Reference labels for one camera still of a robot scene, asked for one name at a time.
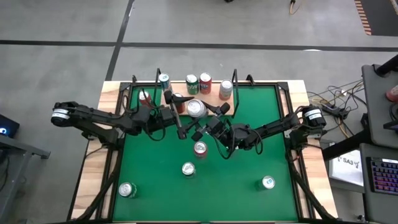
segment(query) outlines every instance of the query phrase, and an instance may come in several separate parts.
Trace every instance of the gray floor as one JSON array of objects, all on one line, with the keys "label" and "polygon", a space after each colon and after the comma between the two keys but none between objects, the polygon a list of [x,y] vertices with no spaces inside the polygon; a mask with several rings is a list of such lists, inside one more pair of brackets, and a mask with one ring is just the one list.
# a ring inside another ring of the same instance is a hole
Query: gray floor
[{"label": "gray floor", "polygon": [[[114,42],[127,2],[0,0],[0,40]],[[397,37],[364,33],[354,0],[307,1],[294,16],[288,6],[288,0],[136,0],[124,41],[398,47]],[[21,123],[20,141],[52,152],[49,160],[30,163],[12,222],[66,219],[87,141],[76,129],[53,126],[51,109],[68,100],[95,107],[112,52],[113,47],[0,45],[0,113]],[[122,48],[113,80],[130,80],[133,74],[147,80],[158,67],[174,80],[204,71],[220,80],[237,68],[242,79],[249,73],[258,80],[302,79],[307,90],[319,92],[359,80],[362,65],[383,63],[394,54]],[[350,113],[346,122],[354,132],[361,130],[364,112],[359,105]],[[334,125],[329,121],[327,128]],[[324,138],[344,136],[334,130]],[[333,189],[333,195],[340,218],[354,220],[363,213],[360,194]]]}]

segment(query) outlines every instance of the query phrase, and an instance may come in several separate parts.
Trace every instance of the white paper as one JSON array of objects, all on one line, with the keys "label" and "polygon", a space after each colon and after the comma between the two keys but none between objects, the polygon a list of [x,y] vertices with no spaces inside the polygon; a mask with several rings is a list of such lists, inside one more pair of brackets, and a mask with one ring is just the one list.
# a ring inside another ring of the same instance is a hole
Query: white paper
[{"label": "white paper", "polygon": [[353,150],[329,163],[329,177],[363,187],[361,152]]}]

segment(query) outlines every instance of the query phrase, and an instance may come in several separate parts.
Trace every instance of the table leg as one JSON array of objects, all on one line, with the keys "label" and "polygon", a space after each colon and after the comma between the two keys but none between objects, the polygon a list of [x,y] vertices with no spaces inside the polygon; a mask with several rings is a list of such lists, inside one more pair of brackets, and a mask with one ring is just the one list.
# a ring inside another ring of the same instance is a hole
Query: table leg
[{"label": "table leg", "polygon": [[372,144],[369,129],[364,129],[354,136],[351,136],[344,141],[341,141],[322,150],[323,160],[328,161],[340,155],[346,154],[347,152],[351,152],[352,150],[357,149],[359,147],[359,144],[361,143]]}]

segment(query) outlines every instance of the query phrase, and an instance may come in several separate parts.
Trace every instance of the rgb keyboard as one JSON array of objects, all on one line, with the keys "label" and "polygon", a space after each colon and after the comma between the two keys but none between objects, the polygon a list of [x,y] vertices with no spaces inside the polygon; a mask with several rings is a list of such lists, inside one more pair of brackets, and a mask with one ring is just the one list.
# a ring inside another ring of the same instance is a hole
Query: rgb keyboard
[{"label": "rgb keyboard", "polygon": [[398,195],[398,161],[368,158],[373,192]]}]

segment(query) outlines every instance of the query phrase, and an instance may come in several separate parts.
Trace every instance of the green tabletop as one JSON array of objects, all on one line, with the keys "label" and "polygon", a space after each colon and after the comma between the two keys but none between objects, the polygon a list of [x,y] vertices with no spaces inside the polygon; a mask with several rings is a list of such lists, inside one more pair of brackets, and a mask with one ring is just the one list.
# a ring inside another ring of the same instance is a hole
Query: green tabletop
[{"label": "green tabletop", "polygon": [[[153,96],[153,88],[146,90]],[[136,94],[134,91],[133,106]],[[239,98],[232,123],[256,128],[280,118],[274,86],[239,87]],[[190,120],[181,117],[183,123]],[[126,136],[119,184],[134,183],[137,198],[117,194],[114,221],[297,221],[282,134],[265,139],[261,155],[254,148],[237,150],[228,160],[219,155],[214,139],[204,135],[202,141],[209,151],[206,159],[199,160],[190,139],[194,130],[185,140],[178,139],[176,130],[175,126],[168,127],[159,142],[145,134]],[[160,138],[161,131],[153,137]],[[193,178],[182,174],[185,162],[194,163]],[[272,176],[276,185],[257,191],[255,182],[265,175]]]}]

